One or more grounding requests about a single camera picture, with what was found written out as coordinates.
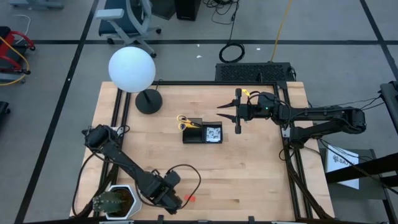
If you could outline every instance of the cactus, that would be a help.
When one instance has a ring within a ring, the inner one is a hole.
[[[96,212],[114,213],[122,209],[121,194],[116,192],[103,192],[101,195],[93,198],[93,210]]]

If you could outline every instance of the red machine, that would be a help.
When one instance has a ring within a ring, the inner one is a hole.
[[[21,36],[27,44],[12,45],[15,35]],[[15,48],[21,55],[24,55],[27,49],[36,49],[33,41],[31,41],[26,35],[17,31],[12,31],[9,27],[0,26],[0,37]],[[21,57],[0,39],[0,72],[18,72],[26,75],[30,74],[30,71],[22,68],[19,63],[20,60]]]

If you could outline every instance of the yellow-handled scissors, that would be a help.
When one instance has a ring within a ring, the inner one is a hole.
[[[177,121],[179,121],[178,128],[180,131],[185,130],[186,128],[200,128],[200,124],[190,121],[185,115],[178,115]]]

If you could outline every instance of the chair armrest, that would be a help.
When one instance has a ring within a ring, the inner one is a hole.
[[[123,9],[102,9],[102,10],[97,10],[95,18],[110,21],[114,19],[120,19],[123,17],[123,15],[124,15]]]

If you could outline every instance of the white hexagonal pot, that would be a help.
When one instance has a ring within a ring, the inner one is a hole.
[[[139,212],[142,208],[142,202],[139,200],[136,190],[133,189],[132,187],[130,187],[130,185],[127,185],[127,184],[112,185],[109,188],[109,191],[112,192],[112,191],[114,191],[116,189],[120,189],[120,188],[128,189],[130,191],[130,194],[132,195],[134,202],[132,203],[129,212],[123,217],[113,217],[112,215],[108,215],[107,213],[105,213],[105,216],[108,220],[126,220],[133,214]]]

